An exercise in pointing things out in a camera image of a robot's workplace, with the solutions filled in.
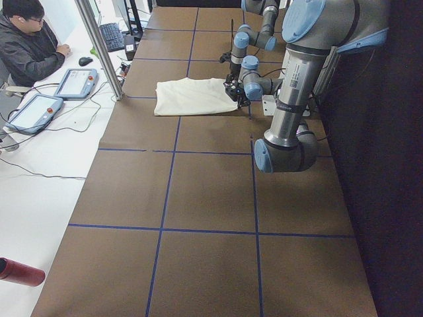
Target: table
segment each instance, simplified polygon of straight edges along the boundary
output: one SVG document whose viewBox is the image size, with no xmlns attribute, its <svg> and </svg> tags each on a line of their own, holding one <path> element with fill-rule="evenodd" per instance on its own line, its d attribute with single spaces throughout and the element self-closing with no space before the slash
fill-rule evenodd
<svg viewBox="0 0 423 317">
<path fill-rule="evenodd" d="M 68 68 L 79 68 L 78 60 L 89 56 L 91 41 L 83 28 L 78 26 L 66 41 L 72 52 L 62 68 L 47 79 L 36 83 L 36 87 L 47 83 L 59 83 Z M 110 54 L 113 65 L 119 66 L 124 51 Z M 99 72 L 95 91 L 105 82 L 106 77 L 100 63 L 87 65 Z M 53 95 L 57 86 L 39 88 L 44 94 Z M 25 98 L 35 94 L 31 92 Z M 114 107 L 113 93 L 104 85 L 82 106 L 80 101 L 67 101 L 64 109 L 48 126 L 48 129 L 71 127 L 83 131 L 77 133 L 69 129 L 43 131 L 20 145 L 14 152 L 2 151 L 0 159 L 25 167 L 32 172 L 47 176 L 67 176 L 85 178 L 94 159 L 101 138 Z M 92 116 L 96 116 L 90 125 Z M 18 141 L 28 139 L 28 135 L 14 133 Z M 45 178 L 31 176 L 28 172 L 0 162 L 1 188 L 1 256 L 22 262 L 49 272 L 61 238 L 84 184 L 84 179 Z M 25 287 L 14 283 L 0 283 L 0 311 L 4 316 L 29 316 L 39 294 L 40 287 Z"/>
<path fill-rule="evenodd" d="M 260 26 L 240 9 L 154 8 L 33 317 L 376 316 L 326 141 L 309 170 L 263 174 L 259 104 L 153 115 L 157 82 L 224 78 L 232 18 Z M 260 72 L 283 55 L 282 41 L 258 52 Z"/>
</svg>

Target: chair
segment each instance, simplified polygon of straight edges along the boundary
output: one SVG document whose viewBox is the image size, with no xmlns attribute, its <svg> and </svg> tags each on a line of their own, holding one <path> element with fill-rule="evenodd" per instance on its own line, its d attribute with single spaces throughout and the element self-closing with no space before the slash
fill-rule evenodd
<svg viewBox="0 0 423 317">
<path fill-rule="evenodd" d="M 0 91 L 4 91 L 8 97 L 19 96 L 21 97 L 24 93 L 30 90 L 29 87 L 13 86 L 9 84 L 9 71 L 6 65 L 0 59 Z"/>
</svg>

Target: black jacket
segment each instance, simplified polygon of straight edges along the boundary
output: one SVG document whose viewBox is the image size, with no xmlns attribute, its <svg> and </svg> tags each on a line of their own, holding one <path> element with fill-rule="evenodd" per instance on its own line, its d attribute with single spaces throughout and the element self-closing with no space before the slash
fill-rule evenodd
<svg viewBox="0 0 423 317">
<path fill-rule="evenodd" d="M 32 87 L 57 71 L 65 61 L 65 56 L 56 52 L 57 46 L 58 40 L 47 23 L 30 36 L 0 12 L 0 58 L 16 85 Z"/>
</svg>

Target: brown paper table surface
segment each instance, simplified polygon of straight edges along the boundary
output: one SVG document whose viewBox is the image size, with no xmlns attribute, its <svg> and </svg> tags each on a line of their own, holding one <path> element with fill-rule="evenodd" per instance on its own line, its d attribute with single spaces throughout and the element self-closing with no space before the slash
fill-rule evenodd
<svg viewBox="0 0 423 317">
<path fill-rule="evenodd" d="M 326 140 L 309 170 L 263 174 L 260 103 L 153 115 L 157 82 L 225 78 L 231 19 L 261 25 L 240 9 L 154 8 L 33 317 L 376 316 Z M 279 31 L 261 73 L 281 67 Z"/>
</svg>

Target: hand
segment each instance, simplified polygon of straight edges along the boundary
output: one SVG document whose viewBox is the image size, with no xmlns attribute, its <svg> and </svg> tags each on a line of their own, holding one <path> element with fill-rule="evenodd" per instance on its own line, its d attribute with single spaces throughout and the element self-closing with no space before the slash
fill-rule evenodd
<svg viewBox="0 0 423 317">
<path fill-rule="evenodd" d="M 56 51 L 64 56 L 67 56 L 71 52 L 71 48 L 67 44 L 59 45 Z"/>
</svg>

